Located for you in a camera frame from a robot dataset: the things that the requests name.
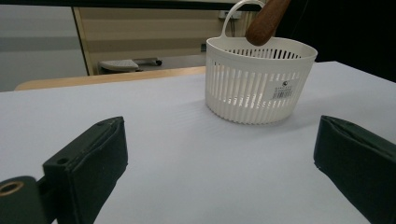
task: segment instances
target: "wooden handle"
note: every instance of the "wooden handle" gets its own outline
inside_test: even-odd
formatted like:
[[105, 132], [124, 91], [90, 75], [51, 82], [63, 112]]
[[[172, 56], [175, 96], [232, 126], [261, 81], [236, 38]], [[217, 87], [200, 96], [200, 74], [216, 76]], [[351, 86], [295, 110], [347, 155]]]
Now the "wooden handle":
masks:
[[267, 43], [282, 20], [289, 3], [290, 0], [269, 0], [247, 28], [247, 41], [255, 46]]

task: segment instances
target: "white plastic basket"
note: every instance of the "white plastic basket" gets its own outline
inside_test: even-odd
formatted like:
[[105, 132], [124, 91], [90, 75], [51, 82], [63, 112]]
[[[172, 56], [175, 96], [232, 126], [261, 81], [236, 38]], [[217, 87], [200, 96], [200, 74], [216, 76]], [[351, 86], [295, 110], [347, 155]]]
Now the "white plastic basket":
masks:
[[303, 90], [318, 52], [298, 41], [272, 37], [256, 47], [225, 28], [242, 0], [230, 10], [221, 36], [206, 40], [205, 100], [218, 116], [238, 123], [265, 124], [288, 117]]

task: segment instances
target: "tabletop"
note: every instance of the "tabletop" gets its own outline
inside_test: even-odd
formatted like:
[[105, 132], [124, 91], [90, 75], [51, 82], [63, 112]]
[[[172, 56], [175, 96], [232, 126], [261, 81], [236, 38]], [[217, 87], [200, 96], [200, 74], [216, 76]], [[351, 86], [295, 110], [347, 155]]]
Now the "tabletop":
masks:
[[97, 121], [125, 119], [129, 165], [95, 223], [368, 223], [317, 169], [321, 115], [396, 142], [396, 85], [314, 63], [291, 116], [224, 120], [205, 105], [205, 76], [0, 93], [0, 179], [41, 165]]

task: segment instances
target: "basket handle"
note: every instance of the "basket handle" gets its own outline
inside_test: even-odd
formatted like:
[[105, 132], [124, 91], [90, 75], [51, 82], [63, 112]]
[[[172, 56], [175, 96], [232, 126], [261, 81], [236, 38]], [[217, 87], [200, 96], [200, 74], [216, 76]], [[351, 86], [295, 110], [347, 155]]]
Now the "basket handle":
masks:
[[256, 4], [261, 7], [264, 7], [264, 3], [259, 1], [259, 0], [242, 0], [236, 3], [229, 11], [227, 14], [227, 17], [225, 18], [224, 24], [223, 24], [223, 29], [221, 31], [221, 37], [226, 37], [227, 35], [225, 34], [225, 28], [227, 27], [228, 21], [230, 20], [231, 16], [235, 13], [238, 8], [240, 8], [244, 4]]

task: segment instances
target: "round hole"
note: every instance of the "round hole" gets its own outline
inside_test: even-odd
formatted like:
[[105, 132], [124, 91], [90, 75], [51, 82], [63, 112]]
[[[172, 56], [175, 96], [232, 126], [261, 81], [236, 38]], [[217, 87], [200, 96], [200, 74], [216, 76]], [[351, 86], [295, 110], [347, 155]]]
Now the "round hole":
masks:
[[58, 164], [62, 165], [62, 164], [65, 164], [65, 163], [67, 163], [68, 161], [69, 161], [69, 159], [67, 159], [67, 158], [62, 158], [62, 159], [60, 159], [60, 160], [56, 161], [56, 163], [58, 163]]
[[23, 182], [12, 181], [0, 186], [0, 197], [12, 194], [23, 187]]

